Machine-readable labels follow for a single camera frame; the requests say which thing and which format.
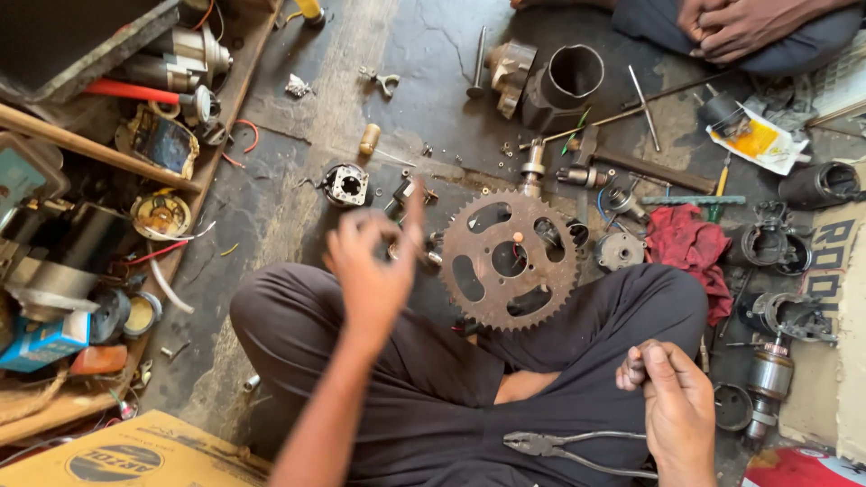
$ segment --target wooden plank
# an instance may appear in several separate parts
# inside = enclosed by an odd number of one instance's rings
[[[159,181],[179,190],[196,193],[203,190],[201,184],[181,178],[175,172],[161,169],[134,157],[119,153],[98,142],[85,139],[80,135],[55,127],[46,121],[39,120],[36,117],[3,104],[0,104],[0,127],[6,127],[9,130],[14,130],[30,137],[45,139],[74,153],[86,155],[89,158],[138,174],[139,176],[144,176],[145,178],[153,179],[154,181]]]
[[[233,37],[243,36],[246,41],[243,49],[233,53],[235,58],[235,64],[232,69],[233,75],[226,81],[226,85],[220,93],[220,99],[223,103],[223,112],[220,114],[220,119],[226,126],[230,126],[230,122],[234,122],[237,118],[237,114],[243,103],[243,97],[247,93],[253,70],[264,49],[265,41],[271,32],[274,20],[281,11],[281,6],[282,0],[277,0],[277,5],[273,12],[249,10],[245,12],[242,18],[227,23],[227,29],[235,34]],[[208,187],[220,164],[223,148],[224,144],[216,148],[208,148],[199,156],[204,161],[198,161],[197,166],[200,166],[196,169],[196,176],[201,185],[201,191],[187,198],[194,219],[197,218],[204,204]],[[184,248],[182,247],[180,250],[170,253],[159,262],[159,268],[168,282],[171,282],[175,272],[178,270]],[[165,297],[152,278],[148,278],[145,281],[143,290],[153,293],[160,299]],[[149,338],[150,333],[145,333],[138,340],[128,344],[129,356],[126,361],[126,370],[129,373],[129,377],[132,376],[132,371],[138,366]],[[120,390],[118,395],[123,397],[128,387],[128,381],[122,384],[122,387],[118,387],[117,389]],[[101,391],[88,392],[83,390],[81,386],[64,386],[55,399],[40,412],[7,425],[0,425],[0,445],[6,445],[18,439],[27,438],[50,428],[100,412],[108,407],[116,406],[117,403],[112,395],[106,389],[101,389]],[[2,399],[3,392],[0,392],[0,402],[2,402]]]

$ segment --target concrete floor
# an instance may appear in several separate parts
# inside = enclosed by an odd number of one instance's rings
[[[168,308],[151,340],[154,377],[143,397],[145,409],[179,416],[229,441],[250,445],[265,458],[278,450],[301,404],[276,404],[264,388],[254,394],[242,392],[242,383],[254,372],[231,329],[228,303],[242,277],[268,263],[320,265],[322,237],[339,213],[311,185],[298,187],[299,181],[320,178],[336,161],[361,162],[371,174],[372,186],[385,193],[373,205],[384,207],[402,166],[380,156],[359,160],[360,135],[367,123],[375,122],[383,130],[379,148],[418,163],[418,172],[438,190],[441,199],[427,211],[430,230],[443,229],[449,216],[479,196],[482,187],[513,188],[525,156],[507,159],[499,147],[503,142],[514,144],[519,134],[529,140],[529,133],[495,110],[498,94],[468,101],[464,93],[483,24],[488,26],[488,46],[511,38],[538,46],[536,68],[561,45],[585,43],[595,48],[605,61],[605,78],[590,120],[614,114],[621,102],[634,98],[628,64],[647,93],[705,75],[704,67],[692,60],[611,32],[609,16],[590,8],[535,9],[515,15],[506,0],[332,0],[323,6],[328,15],[323,31],[302,29],[301,21],[295,20],[268,40],[241,112],[241,118],[262,129],[258,147],[243,155],[252,134],[240,125],[235,129],[236,143],[229,155],[247,169],[226,164],[217,172],[202,216],[202,221],[216,220],[217,225],[207,238],[188,247],[174,283],[197,311],[184,315]],[[288,3],[284,10],[295,8]],[[359,80],[360,66],[403,77],[392,100]],[[290,73],[310,82],[315,94],[299,101],[285,94]],[[487,71],[484,77],[489,85]],[[714,85],[736,94],[750,89],[738,75]],[[689,92],[654,102],[653,114],[661,153],[652,148],[646,121],[639,116],[603,129],[604,145],[677,169],[718,175],[725,152],[698,127]],[[419,155],[424,142],[435,148],[432,158]],[[548,174],[568,162],[558,155],[561,147],[548,147]],[[456,155],[462,157],[461,164]],[[758,202],[770,198],[777,183],[757,166],[738,160],[727,193]],[[546,190],[545,199],[557,209],[575,216],[582,211],[582,190],[556,185],[553,178],[547,178]],[[641,183],[637,190],[661,189]],[[751,215],[751,207],[734,207],[726,211],[723,224]],[[598,213],[590,208],[587,217],[597,238]],[[231,254],[219,255],[234,244],[239,245]],[[581,280],[599,276],[594,266],[585,266]],[[459,310],[448,302],[439,279],[419,271],[410,305],[450,326]],[[737,325],[732,325],[731,336],[739,333],[733,331]],[[171,364],[158,355],[160,347],[177,347],[187,340],[191,346]],[[734,485],[747,455],[736,438],[726,441],[719,448],[719,463],[726,473],[720,484]]]

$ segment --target red rag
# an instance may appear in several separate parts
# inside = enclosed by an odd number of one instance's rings
[[[731,314],[734,299],[716,264],[731,239],[718,224],[702,221],[697,206],[662,206],[650,213],[646,242],[653,262],[685,270],[701,282],[707,291],[711,327]]]

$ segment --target rusty sprocket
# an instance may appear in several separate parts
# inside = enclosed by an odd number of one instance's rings
[[[510,206],[511,218],[492,224],[481,233],[474,233],[469,228],[469,219],[482,208],[498,203]],[[559,233],[565,256],[558,262],[547,257],[544,242],[535,232],[535,222],[540,218],[547,218]],[[516,232],[523,235],[520,246],[526,252],[527,264],[519,275],[506,277],[494,269],[492,255],[497,245],[513,242]],[[470,301],[457,285],[454,260],[459,256],[469,257],[475,275],[484,287],[484,297],[477,302]],[[482,196],[457,212],[444,232],[442,259],[440,276],[457,306],[467,317],[500,330],[530,328],[544,321],[565,304],[578,280],[578,249],[562,216],[541,199],[518,192]],[[511,316],[507,310],[508,303],[538,286],[550,289],[549,301],[529,314]]]

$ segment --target screwdriver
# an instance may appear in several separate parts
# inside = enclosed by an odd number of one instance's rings
[[[364,135],[361,135],[361,143],[358,145],[358,152],[364,155],[372,155],[373,153],[379,153],[384,155],[386,158],[394,159],[400,164],[406,164],[407,166],[417,167],[416,164],[412,164],[409,161],[402,160],[400,158],[396,158],[390,154],[383,153],[382,151],[376,148],[378,144],[378,136],[382,133],[382,129],[379,128],[378,125],[371,123],[367,124],[366,129],[364,130]]]
[[[721,175],[719,176],[719,187],[715,190],[716,196],[722,196],[725,194],[725,184],[727,183],[727,172],[731,166],[731,153],[727,153],[727,157],[725,158],[725,167],[721,170]],[[715,204],[709,207],[707,211],[707,221],[711,224],[717,224],[721,220],[721,205]]]

